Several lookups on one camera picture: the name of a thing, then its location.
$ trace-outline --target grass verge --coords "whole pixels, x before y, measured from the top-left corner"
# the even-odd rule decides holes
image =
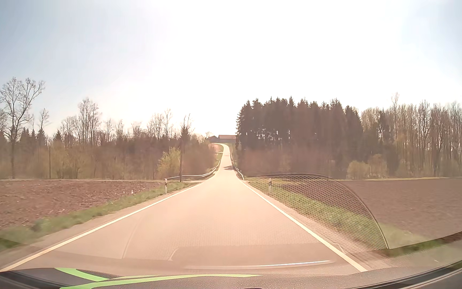
[[[266,181],[248,178],[248,183],[294,209],[299,214],[316,220],[334,231],[343,233],[351,240],[359,241],[367,245],[370,249],[376,250],[387,257],[399,256],[443,245],[441,240],[427,241],[426,238],[420,235],[401,230],[392,225],[379,223],[381,230],[379,232],[376,221],[373,219],[343,208],[324,204],[299,193],[286,191],[280,187],[274,186],[274,189],[269,192]],[[383,235],[387,240],[388,248],[381,248],[382,244],[384,244]]]
[[[168,183],[168,192],[187,188],[194,184],[172,181]],[[74,225],[85,223],[93,218],[111,214],[121,209],[143,203],[165,193],[164,187],[141,191],[132,195],[126,195],[120,199],[106,204],[93,206],[88,209],[71,212],[65,215],[54,216],[36,220],[26,226],[15,226],[0,231],[0,252],[22,244],[31,244],[45,235],[70,228]]]
[[[222,147],[220,144],[216,144],[219,147],[219,151],[215,153],[215,164],[214,167],[216,167],[219,164],[219,161],[222,159],[222,155],[224,152],[224,147]]]

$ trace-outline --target road edge line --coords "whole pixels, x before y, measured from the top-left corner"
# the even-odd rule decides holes
[[[368,271],[366,268],[361,266],[358,262],[353,260],[351,257],[347,256],[344,254],[342,251],[338,250],[335,246],[332,246],[328,241],[324,240],[321,236],[317,235],[308,227],[304,226],[302,223],[300,223],[298,220],[295,220],[292,216],[287,214],[285,211],[281,210],[278,206],[274,205],[271,201],[267,200],[264,196],[256,192],[253,188],[249,187],[246,183],[240,181],[245,187],[249,188],[253,193],[257,194],[260,198],[262,198],[264,201],[269,203],[272,207],[276,208],[281,214],[285,215],[288,219],[290,219],[292,222],[297,224],[299,227],[301,227],[304,231],[308,232],[310,235],[312,235],[315,239],[317,239],[320,243],[324,244],[327,248],[329,248],[331,251],[336,253],[338,256],[340,256],[343,260],[345,260],[347,263],[352,265],[354,268],[356,268],[360,272],[366,272]]]
[[[188,191],[189,189],[192,189],[192,188],[195,188],[195,187],[197,187],[197,186],[199,186],[199,185],[202,185],[203,183],[204,183],[204,182],[202,182],[202,183],[200,183],[200,184],[197,184],[197,185],[195,185],[195,186],[191,186],[191,187],[189,187],[189,188],[186,188],[186,189],[184,189],[184,190],[182,190],[182,191],[179,191],[179,192],[177,192],[177,193],[175,193],[175,194],[173,194],[173,195],[170,195],[170,196],[168,196],[168,197],[166,197],[166,198],[164,198],[164,199],[161,199],[161,200],[159,200],[159,201],[157,201],[157,202],[155,202],[155,203],[152,203],[152,204],[150,204],[150,205],[148,205],[148,206],[145,206],[145,207],[143,207],[143,208],[140,208],[140,209],[138,209],[138,210],[136,210],[136,211],[133,211],[133,212],[131,212],[131,213],[129,213],[129,214],[126,214],[126,215],[124,215],[124,216],[122,216],[122,217],[119,217],[119,218],[117,218],[117,219],[115,219],[115,220],[111,220],[110,222],[107,222],[107,223],[104,223],[103,225],[100,225],[100,226],[98,226],[98,227],[95,227],[95,228],[93,228],[92,230],[89,230],[89,231],[87,231],[87,232],[85,232],[85,233],[81,233],[81,234],[76,235],[76,236],[74,236],[74,237],[72,237],[72,238],[70,238],[70,239],[67,239],[67,240],[65,240],[65,241],[62,241],[62,242],[59,243],[59,244],[56,244],[56,245],[53,245],[53,246],[51,246],[51,247],[42,249],[41,251],[39,251],[39,252],[37,252],[37,253],[35,253],[35,254],[29,256],[29,257],[26,257],[26,258],[24,258],[24,259],[22,259],[22,260],[20,260],[20,261],[17,261],[17,262],[15,262],[15,263],[13,263],[13,264],[11,264],[11,265],[9,265],[9,266],[4,267],[3,269],[0,269],[0,272],[8,271],[8,270],[14,269],[15,267],[21,266],[22,264],[24,264],[24,263],[26,263],[26,262],[28,262],[28,261],[31,261],[31,260],[33,260],[33,259],[35,259],[35,258],[37,258],[37,257],[40,257],[40,256],[42,256],[42,255],[44,255],[44,254],[46,254],[46,253],[48,253],[48,252],[51,252],[51,251],[53,251],[53,250],[55,250],[55,249],[58,249],[58,248],[60,248],[61,246],[67,245],[67,244],[69,244],[69,243],[71,243],[71,242],[73,242],[73,241],[76,241],[76,240],[78,240],[78,239],[80,239],[80,238],[82,238],[82,237],[84,237],[84,236],[86,236],[86,235],[88,235],[88,234],[90,234],[90,233],[93,233],[93,232],[95,232],[95,231],[97,231],[97,230],[99,230],[99,229],[102,229],[102,228],[104,228],[104,227],[106,227],[106,226],[112,225],[113,223],[116,223],[116,222],[118,222],[119,220],[125,219],[125,218],[127,218],[127,217],[129,217],[129,216],[131,216],[131,215],[134,215],[134,214],[136,214],[136,213],[138,213],[138,212],[141,212],[141,211],[143,211],[143,210],[145,210],[145,209],[147,209],[147,208],[149,208],[149,207],[152,207],[152,206],[154,206],[154,205],[156,205],[156,204],[158,204],[158,203],[161,203],[161,202],[164,201],[164,200],[170,199],[171,197],[173,197],[173,196],[175,196],[175,195],[181,194],[181,193],[183,193],[183,192]]]

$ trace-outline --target guardrail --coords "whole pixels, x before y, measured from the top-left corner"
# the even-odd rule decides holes
[[[220,161],[219,161],[219,163],[217,164],[216,167],[214,167],[214,168],[211,169],[211,171],[210,171],[209,173],[206,173],[206,174],[203,174],[203,175],[182,175],[181,177],[182,177],[182,178],[183,178],[183,177],[188,177],[188,176],[190,176],[190,177],[200,177],[200,178],[207,177],[207,176],[209,176],[210,174],[213,174],[213,173],[215,172],[215,170],[216,170],[219,166],[220,166]],[[168,178],[166,178],[166,180],[172,180],[173,178],[177,178],[177,177],[179,177],[179,176],[168,177]]]
[[[229,154],[229,157],[231,158],[231,166],[233,167],[233,169],[234,169],[235,171],[237,171],[237,172],[240,174],[240,176],[242,177],[242,180],[245,180],[244,177],[243,177],[242,172],[240,171],[240,169],[238,169],[238,167],[236,167],[236,166],[234,165],[233,154],[230,153],[230,154]]]

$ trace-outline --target shrub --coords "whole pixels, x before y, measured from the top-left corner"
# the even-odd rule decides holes
[[[351,180],[363,180],[368,177],[370,166],[364,162],[351,161],[347,168],[347,178]]]
[[[158,177],[166,178],[179,174],[180,152],[177,148],[169,148],[168,153],[163,152],[162,158],[158,161]]]
[[[375,154],[368,159],[371,174],[375,177],[384,177],[388,174],[388,166],[381,154]]]

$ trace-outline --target road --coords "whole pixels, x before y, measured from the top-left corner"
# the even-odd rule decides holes
[[[318,274],[365,271],[238,179],[229,148],[223,147],[221,166],[207,181],[143,204],[138,212],[133,208],[105,216],[112,218],[109,224],[99,225],[96,219],[78,225],[85,228],[83,234],[44,246],[0,270],[72,267],[142,275],[297,266]]]

